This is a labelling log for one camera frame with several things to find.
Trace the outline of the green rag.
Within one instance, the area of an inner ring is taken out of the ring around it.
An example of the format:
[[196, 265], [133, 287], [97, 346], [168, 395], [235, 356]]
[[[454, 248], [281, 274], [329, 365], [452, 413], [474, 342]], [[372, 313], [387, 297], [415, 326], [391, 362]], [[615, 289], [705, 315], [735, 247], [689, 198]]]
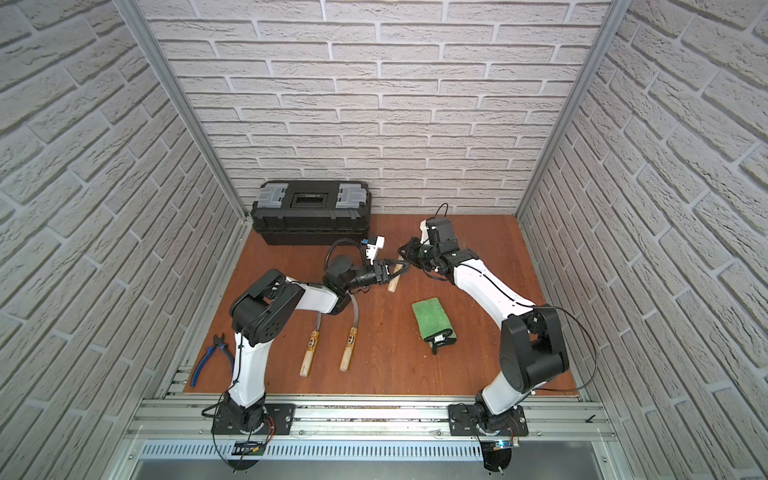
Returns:
[[436, 297], [412, 304], [422, 340], [427, 343], [433, 355], [444, 346], [457, 341], [455, 330], [449, 317]]

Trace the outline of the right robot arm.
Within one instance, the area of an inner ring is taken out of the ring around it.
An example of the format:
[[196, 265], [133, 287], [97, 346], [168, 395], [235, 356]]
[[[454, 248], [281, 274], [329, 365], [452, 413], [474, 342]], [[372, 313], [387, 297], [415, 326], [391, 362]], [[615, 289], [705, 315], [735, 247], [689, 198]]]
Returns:
[[459, 245], [448, 218], [430, 217], [421, 222], [420, 230], [421, 236], [403, 245], [400, 255], [464, 291], [500, 330], [500, 373], [476, 397], [481, 414], [505, 414], [569, 370], [555, 307], [536, 305], [504, 284], [479, 255]]

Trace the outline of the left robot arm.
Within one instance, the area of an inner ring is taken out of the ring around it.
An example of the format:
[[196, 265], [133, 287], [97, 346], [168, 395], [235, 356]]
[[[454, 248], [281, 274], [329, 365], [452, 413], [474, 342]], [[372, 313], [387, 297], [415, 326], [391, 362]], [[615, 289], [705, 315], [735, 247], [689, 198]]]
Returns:
[[337, 315], [351, 302], [353, 292], [387, 284], [408, 269], [402, 260], [365, 259], [355, 265], [340, 255], [326, 263], [319, 283], [300, 282], [276, 269], [267, 271], [230, 309], [237, 351], [226, 404], [248, 411], [263, 401], [271, 343], [294, 311]]

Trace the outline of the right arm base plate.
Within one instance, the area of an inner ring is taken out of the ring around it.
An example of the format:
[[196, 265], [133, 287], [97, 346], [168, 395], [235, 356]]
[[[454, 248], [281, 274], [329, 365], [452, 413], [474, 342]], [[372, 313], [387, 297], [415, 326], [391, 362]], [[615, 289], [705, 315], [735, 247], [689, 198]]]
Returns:
[[450, 435], [454, 437], [526, 437], [529, 429], [521, 406], [493, 415], [479, 404], [456, 403], [447, 407]]

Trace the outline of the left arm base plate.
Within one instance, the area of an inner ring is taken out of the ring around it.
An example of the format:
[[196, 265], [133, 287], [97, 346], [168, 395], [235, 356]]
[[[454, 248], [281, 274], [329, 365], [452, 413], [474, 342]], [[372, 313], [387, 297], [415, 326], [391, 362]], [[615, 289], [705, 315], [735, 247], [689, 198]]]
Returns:
[[213, 416], [212, 429], [216, 435], [266, 435], [273, 428], [278, 436], [288, 435], [296, 405], [290, 403], [255, 404], [246, 409], [235, 404], [219, 407]]

